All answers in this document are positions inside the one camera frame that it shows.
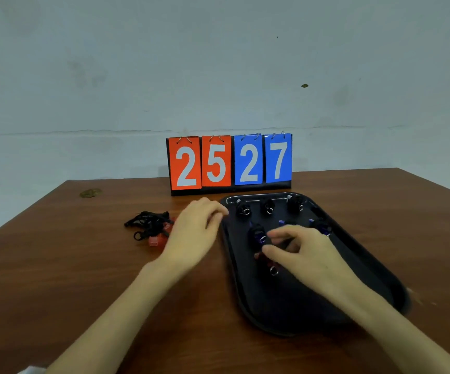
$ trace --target red number card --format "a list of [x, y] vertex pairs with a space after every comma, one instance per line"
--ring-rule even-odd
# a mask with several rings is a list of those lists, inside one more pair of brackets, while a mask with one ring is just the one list
[[171, 189], [200, 189], [199, 137], [169, 138]]
[[203, 137], [203, 186], [230, 186], [231, 156], [229, 135]]

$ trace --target table surface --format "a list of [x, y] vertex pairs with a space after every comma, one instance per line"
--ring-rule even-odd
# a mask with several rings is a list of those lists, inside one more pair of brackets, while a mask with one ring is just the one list
[[[450, 352], [450, 190], [401, 169], [293, 174], [411, 293], [409, 319]], [[101, 188], [95, 198], [80, 198]], [[221, 199], [225, 195], [209, 195]], [[67, 181], [0, 228], [0, 373], [47, 366], [119, 296], [157, 248], [123, 223], [177, 215], [168, 178]], [[279, 338], [236, 305], [219, 238], [154, 309], [120, 373], [397, 372], [359, 327]]]

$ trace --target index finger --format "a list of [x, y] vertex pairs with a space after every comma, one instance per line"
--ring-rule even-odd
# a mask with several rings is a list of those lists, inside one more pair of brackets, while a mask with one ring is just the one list
[[285, 225], [279, 228], [272, 229], [267, 232], [271, 239], [287, 239], [290, 237], [300, 237], [306, 228], [302, 226]]
[[207, 217], [211, 216], [211, 214], [215, 212], [221, 212], [223, 215], [228, 215], [228, 209], [218, 201], [209, 202], [203, 207], [203, 210]]

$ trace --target number card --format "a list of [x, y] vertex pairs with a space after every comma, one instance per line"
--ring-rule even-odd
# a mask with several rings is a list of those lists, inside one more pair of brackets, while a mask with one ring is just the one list
[[265, 135], [266, 182], [292, 180], [292, 135]]
[[202, 188], [199, 137], [169, 138], [168, 149], [171, 189]]
[[230, 186], [231, 156], [229, 135], [203, 137], [203, 186]]
[[260, 134], [233, 138], [235, 184], [263, 183], [263, 138]]

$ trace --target white sleeve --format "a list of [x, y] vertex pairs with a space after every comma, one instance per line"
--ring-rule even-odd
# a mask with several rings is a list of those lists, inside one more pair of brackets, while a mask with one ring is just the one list
[[36, 366], [30, 366], [26, 370], [17, 374], [45, 374], [45, 369], [37, 368]]

